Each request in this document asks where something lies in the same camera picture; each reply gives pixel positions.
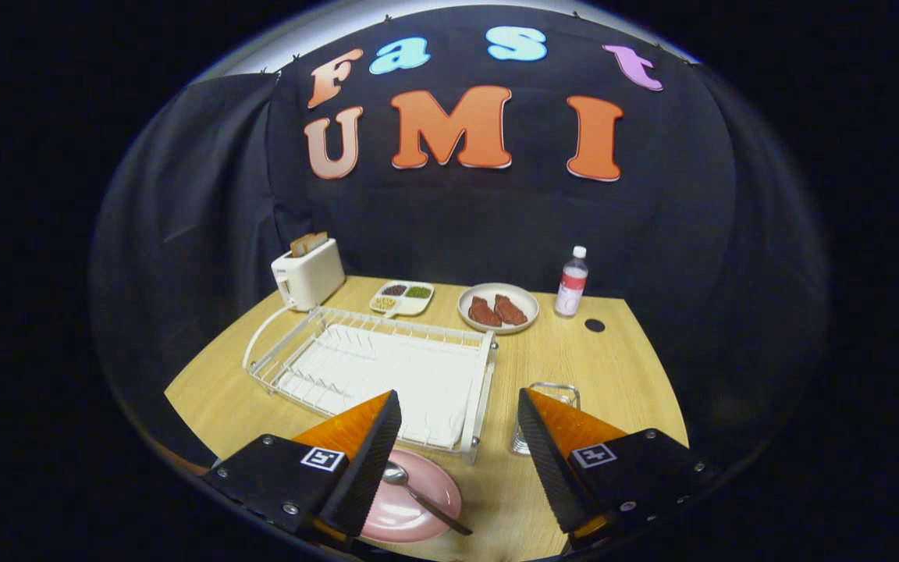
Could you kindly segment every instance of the meat slice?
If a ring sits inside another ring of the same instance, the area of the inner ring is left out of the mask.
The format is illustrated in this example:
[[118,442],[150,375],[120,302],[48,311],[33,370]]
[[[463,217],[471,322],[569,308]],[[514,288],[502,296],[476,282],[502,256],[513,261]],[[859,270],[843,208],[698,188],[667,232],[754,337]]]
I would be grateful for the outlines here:
[[485,326],[495,326],[496,328],[502,326],[502,319],[492,312],[492,309],[488,306],[488,301],[480,297],[474,297],[474,300],[471,301],[471,310],[467,311],[467,316],[470,316],[474,322],[479,322]]
[[504,295],[495,295],[495,314],[497,314],[506,324],[524,324],[528,320],[522,310]]

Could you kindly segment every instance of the wire rack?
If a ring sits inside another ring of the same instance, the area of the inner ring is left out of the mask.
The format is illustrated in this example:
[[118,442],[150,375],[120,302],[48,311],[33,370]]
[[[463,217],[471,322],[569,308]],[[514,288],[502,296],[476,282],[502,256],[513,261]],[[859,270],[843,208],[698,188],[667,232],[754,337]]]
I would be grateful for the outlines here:
[[325,416],[395,389],[397,438],[477,456],[492,373],[495,334],[439,328],[317,307],[247,372]]

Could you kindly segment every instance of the table hole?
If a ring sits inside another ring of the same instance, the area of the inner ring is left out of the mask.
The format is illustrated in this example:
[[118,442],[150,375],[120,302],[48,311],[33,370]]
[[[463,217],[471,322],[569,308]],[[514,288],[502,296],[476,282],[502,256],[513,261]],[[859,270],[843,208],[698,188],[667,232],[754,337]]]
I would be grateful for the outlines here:
[[595,318],[589,318],[585,320],[585,328],[589,328],[592,332],[601,332],[606,328],[606,324],[602,324],[602,321],[595,320]]

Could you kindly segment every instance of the plastic bottle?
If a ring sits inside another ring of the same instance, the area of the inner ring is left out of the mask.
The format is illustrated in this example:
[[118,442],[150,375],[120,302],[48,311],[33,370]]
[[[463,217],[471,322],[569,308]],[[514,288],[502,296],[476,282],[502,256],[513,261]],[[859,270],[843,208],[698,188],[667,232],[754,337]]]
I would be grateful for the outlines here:
[[577,313],[587,278],[585,246],[574,246],[574,259],[564,264],[563,276],[560,277],[560,288],[557,289],[557,302],[553,305],[553,310],[558,316],[570,318]]

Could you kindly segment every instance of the toaster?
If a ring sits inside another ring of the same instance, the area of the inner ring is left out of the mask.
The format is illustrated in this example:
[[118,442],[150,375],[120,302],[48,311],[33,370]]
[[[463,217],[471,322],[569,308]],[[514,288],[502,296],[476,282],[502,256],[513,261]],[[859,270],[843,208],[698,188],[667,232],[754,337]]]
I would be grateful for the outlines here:
[[343,282],[346,271],[339,259],[339,245],[328,238],[304,256],[295,258],[286,252],[272,261],[272,278],[282,295],[282,302],[307,312],[332,296]]

